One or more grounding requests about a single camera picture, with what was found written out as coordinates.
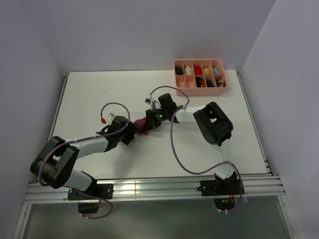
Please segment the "maroon purple ribbed sock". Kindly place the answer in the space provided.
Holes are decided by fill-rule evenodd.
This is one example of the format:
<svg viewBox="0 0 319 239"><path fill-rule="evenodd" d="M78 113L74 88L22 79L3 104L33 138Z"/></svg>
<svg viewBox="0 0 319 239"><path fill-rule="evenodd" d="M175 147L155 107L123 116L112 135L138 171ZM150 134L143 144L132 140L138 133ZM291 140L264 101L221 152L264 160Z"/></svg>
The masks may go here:
<svg viewBox="0 0 319 239"><path fill-rule="evenodd" d="M139 128L137 133L140 135L148 135L149 134L149 131L144 129L146 119L147 118L144 117L142 119L137 119L134 121L134 125Z"/></svg>

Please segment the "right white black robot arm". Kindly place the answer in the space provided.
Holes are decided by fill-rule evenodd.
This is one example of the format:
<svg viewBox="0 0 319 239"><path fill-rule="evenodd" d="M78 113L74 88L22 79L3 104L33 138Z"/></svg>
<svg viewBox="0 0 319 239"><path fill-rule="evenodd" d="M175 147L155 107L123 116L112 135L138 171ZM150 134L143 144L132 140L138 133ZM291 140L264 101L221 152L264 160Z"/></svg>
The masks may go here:
<svg viewBox="0 0 319 239"><path fill-rule="evenodd" d="M160 96L157 100L151 96L145 99L150 106L146 116L141 120L140 132L147 134L150 130L161 126L163 121L171 123L194 122L197 124L203 138L216 148L217 164L214 175L216 190L227 194L233 188L230 178L237 175L234 166L230 163L229 140L232 136L233 124L216 102L205 106L189 107L187 102L177 106L169 93Z"/></svg>

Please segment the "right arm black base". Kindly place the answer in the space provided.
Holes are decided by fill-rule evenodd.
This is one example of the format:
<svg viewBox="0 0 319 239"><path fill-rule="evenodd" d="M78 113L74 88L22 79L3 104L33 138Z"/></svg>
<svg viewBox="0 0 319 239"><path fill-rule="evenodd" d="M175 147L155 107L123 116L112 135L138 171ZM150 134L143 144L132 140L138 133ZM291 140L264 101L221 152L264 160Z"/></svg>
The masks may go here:
<svg viewBox="0 0 319 239"><path fill-rule="evenodd" d="M197 191L203 197L208 196L223 196L223 198L214 199L215 206L220 210L230 210L236 205L235 196L244 194L244 188L239 179L229 180L202 180Z"/></svg>

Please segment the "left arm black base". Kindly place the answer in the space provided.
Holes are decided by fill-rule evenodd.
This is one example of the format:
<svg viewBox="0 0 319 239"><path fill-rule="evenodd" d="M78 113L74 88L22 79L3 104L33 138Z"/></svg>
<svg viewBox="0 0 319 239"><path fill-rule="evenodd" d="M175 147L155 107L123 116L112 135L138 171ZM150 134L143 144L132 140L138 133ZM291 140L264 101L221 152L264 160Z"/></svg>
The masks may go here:
<svg viewBox="0 0 319 239"><path fill-rule="evenodd" d="M113 212L114 206L110 202L113 197L113 189L113 184L96 184L84 192L71 188L67 200L78 202L78 212L81 216L88 219L101 219ZM106 214L97 216L102 203L108 204L110 209Z"/></svg>

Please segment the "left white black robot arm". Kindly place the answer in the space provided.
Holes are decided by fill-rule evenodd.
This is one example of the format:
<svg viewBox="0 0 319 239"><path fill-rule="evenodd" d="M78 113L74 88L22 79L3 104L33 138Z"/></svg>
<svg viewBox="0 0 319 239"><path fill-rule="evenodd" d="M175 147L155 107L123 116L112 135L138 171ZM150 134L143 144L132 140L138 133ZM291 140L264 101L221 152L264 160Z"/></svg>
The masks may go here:
<svg viewBox="0 0 319 239"><path fill-rule="evenodd" d="M138 127L123 116L115 116L112 122L94 136L67 141L52 137L30 166L32 174L54 189L69 187L79 190L86 199L95 197L97 180L91 175L74 170L77 159L114 149L119 142L129 145Z"/></svg>

